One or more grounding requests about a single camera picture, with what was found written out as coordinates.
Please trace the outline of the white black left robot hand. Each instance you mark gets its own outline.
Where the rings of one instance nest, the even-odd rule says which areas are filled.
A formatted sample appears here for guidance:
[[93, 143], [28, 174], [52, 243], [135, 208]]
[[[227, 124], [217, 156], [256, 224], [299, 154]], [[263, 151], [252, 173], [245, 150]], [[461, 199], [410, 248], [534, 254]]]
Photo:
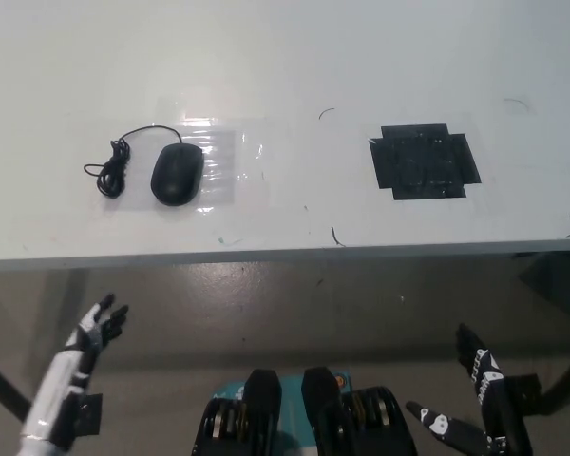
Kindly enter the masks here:
[[96, 363], [123, 332], [128, 307], [111, 309], [114, 294], [94, 303], [53, 357], [20, 433], [20, 455], [66, 455], [77, 438]]

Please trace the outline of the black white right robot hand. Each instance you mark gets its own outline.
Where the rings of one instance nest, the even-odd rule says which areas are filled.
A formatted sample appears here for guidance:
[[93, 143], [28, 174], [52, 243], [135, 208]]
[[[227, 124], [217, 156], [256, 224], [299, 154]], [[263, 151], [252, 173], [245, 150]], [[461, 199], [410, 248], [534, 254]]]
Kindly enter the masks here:
[[532, 455], [523, 415], [492, 351], [466, 324], [456, 331], [459, 363], [477, 396], [484, 428], [406, 402], [406, 409], [439, 442], [464, 455]]

